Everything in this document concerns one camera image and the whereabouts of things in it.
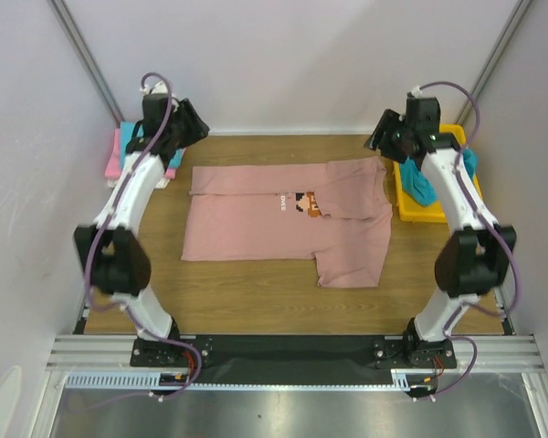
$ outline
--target cable connector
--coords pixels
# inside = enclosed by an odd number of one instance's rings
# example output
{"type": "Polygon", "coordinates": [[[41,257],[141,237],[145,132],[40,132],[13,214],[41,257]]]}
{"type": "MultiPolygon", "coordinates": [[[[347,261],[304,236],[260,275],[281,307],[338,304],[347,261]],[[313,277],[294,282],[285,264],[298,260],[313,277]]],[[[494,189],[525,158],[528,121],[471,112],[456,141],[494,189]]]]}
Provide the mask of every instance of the cable connector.
{"type": "Polygon", "coordinates": [[[168,94],[168,88],[163,81],[159,80],[154,84],[150,94],[168,94]]]}
{"type": "Polygon", "coordinates": [[[415,98],[419,98],[420,96],[422,96],[422,90],[420,89],[420,86],[416,85],[413,89],[410,90],[410,94],[415,98]]]}
{"type": "Polygon", "coordinates": [[[130,164],[129,166],[124,167],[124,173],[126,175],[125,178],[130,178],[132,174],[134,173],[133,165],[130,164]]]}
{"type": "Polygon", "coordinates": [[[116,215],[116,207],[114,206],[113,203],[110,203],[110,206],[108,206],[107,208],[104,208],[103,210],[106,214],[107,217],[113,219],[113,217],[116,215]]]}

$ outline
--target metal sheet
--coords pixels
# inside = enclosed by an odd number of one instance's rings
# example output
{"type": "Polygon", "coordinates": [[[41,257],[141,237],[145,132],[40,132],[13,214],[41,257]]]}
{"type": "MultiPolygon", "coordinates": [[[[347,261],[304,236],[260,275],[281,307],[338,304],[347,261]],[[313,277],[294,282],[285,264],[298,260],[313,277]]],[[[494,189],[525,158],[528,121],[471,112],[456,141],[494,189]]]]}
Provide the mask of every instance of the metal sheet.
{"type": "MultiPolygon", "coordinates": [[[[121,391],[65,390],[74,409],[121,391]]],[[[436,403],[404,393],[189,391],[84,413],[59,408],[51,438],[74,437],[539,437],[519,374],[475,374],[436,403]]]]}

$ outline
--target wooden surface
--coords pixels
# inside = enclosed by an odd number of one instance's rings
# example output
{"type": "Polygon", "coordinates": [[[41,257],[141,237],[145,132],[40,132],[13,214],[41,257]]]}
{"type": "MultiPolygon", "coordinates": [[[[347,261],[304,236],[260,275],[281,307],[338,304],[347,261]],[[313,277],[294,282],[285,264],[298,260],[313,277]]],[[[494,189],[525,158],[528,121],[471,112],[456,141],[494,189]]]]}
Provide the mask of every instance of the wooden surface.
{"type": "MultiPolygon", "coordinates": [[[[192,166],[288,164],[369,157],[362,136],[210,137],[189,148],[177,177],[155,190],[139,239],[153,266],[152,285],[183,333],[401,333],[433,293],[433,265],[448,238],[444,224],[400,221],[380,286],[317,287],[314,260],[182,262],[192,166]]],[[[395,204],[392,165],[385,189],[395,204]]],[[[494,309],[493,296],[483,300],[494,309]]],[[[118,310],[91,312],[86,333],[133,332],[118,310]]],[[[457,333],[501,333],[496,318],[470,310],[457,333]]]]}

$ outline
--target yellow bin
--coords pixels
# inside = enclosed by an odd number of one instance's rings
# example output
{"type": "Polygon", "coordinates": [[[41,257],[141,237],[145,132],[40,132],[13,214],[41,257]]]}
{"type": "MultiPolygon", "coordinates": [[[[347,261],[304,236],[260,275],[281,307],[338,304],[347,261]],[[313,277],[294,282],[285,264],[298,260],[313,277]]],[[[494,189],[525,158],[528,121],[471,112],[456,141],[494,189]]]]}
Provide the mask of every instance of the yellow bin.
{"type": "MultiPolygon", "coordinates": [[[[465,138],[465,130],[463,130],[463,127],[460,125],[440,125],[440,132],[452,132],[457,139],[458,144],[465,144],[467,141],[465,138]]],[[[428,207],[423,207],[402,190],[400,165],[397,162],[394,163],[394,176],[395,195],[397,198],[398,211],[400,212],[400,219],[407,222],[437,222],[442,224],[447,222],[445,212],[442,211],[439,201],[432,203],[428,207]]],[[[473,184],[475,184],[477,193],[482,199],[483,195],[481,194],[479,182],[477,181],[477,175],[473,176],[473,184]]]]}

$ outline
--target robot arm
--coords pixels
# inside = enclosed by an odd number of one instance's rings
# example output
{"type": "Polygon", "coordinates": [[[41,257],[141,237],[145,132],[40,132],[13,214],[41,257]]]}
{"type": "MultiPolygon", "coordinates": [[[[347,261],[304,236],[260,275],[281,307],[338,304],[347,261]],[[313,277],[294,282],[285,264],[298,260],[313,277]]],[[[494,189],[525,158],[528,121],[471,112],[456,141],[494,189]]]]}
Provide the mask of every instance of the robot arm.
{"type": "Polygon", "coordinates": [[[460,146],[453,134],[439,132],[439,124],[437,99],[409,94],[406,114],[387,109],[365,143],[395,162],[414,160],[435,189],[448,220],[450,238],[435,263],[437,290],[405,332],[410,352],[441,349],[439,344],[467,309],[503,282],[509,260],[483,221],[501,235],[510,249],[516,240],[513,227],[500,226],[481,201],[463,161],[458,160],[460,146]]]}
{"type": "Polygon", "coordinates": [[[174,319],[163,310],[150,286],[150,260],[136,236],[154,187],[163,178],[176,151],[202,140],[209,128],[187,99],[179,101],[169,96],[162,81],[151,92],[145,92],[143,119],[137,124],[142,126],[143,135],[134,135],[128,143],[120,180],[103,210],[92,225],[79,226],[74,237],[84,271],[95,242],[90,284],[138,321],[141,338],[149,338],[148,332],[158,338],[178,340],[174,319]],[[172,104],[171,115],[150,148],[169,104],[172,104]],[[101,231],[101,238],[96,239],[101,231]]]}

